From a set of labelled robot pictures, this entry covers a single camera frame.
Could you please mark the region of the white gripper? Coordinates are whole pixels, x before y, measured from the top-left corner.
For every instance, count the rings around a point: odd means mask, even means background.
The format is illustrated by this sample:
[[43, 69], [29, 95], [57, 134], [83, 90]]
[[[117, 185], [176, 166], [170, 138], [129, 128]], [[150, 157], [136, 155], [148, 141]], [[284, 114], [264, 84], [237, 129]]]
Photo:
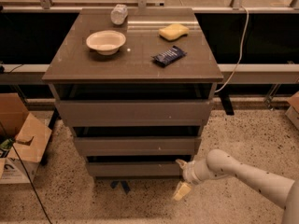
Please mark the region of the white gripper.
[[173, 194], [173, 199], [175, 201], [180, 201], [192, 190], [191, 185], [199, 185], [202, 183], [202, 181], [198, 178], [198, 176], [195, 173], [195, 161], [186, 162], [181, 159], [176, 159], [176, 163], [182, 169], [182, 176], [186, 181], [179, 181], [176, 190]]

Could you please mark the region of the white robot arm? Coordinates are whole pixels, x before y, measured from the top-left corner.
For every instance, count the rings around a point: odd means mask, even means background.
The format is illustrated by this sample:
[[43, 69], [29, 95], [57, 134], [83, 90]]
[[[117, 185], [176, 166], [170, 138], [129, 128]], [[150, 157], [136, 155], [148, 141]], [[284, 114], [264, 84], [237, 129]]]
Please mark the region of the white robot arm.
[[220, 149], [209, 151], [200, 161], [177, 159], [176, 163], [183, 178], [173, 195], [176, 201], [187, 195], [195, 185], [231, 176], [282, 208], [281, 224], [299, 224], [299, 180], [247, 165]]

